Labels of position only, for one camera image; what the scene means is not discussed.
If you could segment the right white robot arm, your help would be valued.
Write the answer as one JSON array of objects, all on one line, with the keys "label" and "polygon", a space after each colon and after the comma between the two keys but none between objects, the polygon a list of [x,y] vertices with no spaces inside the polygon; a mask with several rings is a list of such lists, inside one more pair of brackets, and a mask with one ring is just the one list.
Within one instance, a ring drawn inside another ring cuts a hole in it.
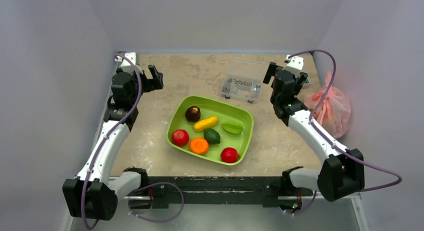
[{"label": "right white robot arm", "polygon": [[271,83],[275,115],[302,137],[321,162],[320,170],[297,166],[283,171],[280,187],[288,195],[300,188],[317,191],[333,202],[364,189],[364,157],[358,149],[348,149],[331,137],[297,98],[307,77],[304,72],[295,76],[286,66],[270,62],[263,79],[263,83]]}]

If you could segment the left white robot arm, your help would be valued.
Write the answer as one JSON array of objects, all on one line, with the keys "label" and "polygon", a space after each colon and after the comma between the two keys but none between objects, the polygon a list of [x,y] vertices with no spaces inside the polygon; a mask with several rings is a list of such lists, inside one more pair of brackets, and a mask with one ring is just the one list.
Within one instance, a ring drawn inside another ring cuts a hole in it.
[{"label": "left white robot arm", "polygon": [[142,196],[148,192],[149,179],[143,168],[128,167],[119,177],[110,180],[117,154],[139,114],[133,107],[138,100],[138,88],[142,88],[144,94],[164,87],[163,74],[154,65],[149,65],[148,69],[151,78],[143,72],[136,74],[120,67],[116,69],[99,139],[84,167],[62,185],[72,217],[109,221],[119,201],[129,193]]}]

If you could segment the pink plastic bag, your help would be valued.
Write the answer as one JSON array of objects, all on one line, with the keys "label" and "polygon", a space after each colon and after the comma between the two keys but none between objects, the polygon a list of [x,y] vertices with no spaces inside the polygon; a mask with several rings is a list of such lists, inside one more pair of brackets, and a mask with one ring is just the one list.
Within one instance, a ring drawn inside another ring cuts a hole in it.
[{"label": "pink plastic bag", "polygon": [[[330,85],[332,72],[329,71],[322,88],[313,94],[308,94],[303,103],[312,111],[321,100]],[[313,118],[335,139],[341,138],[348,130],[352,108],[348,97],[337,87],[331,86],[324,101],[314,112]]]}]

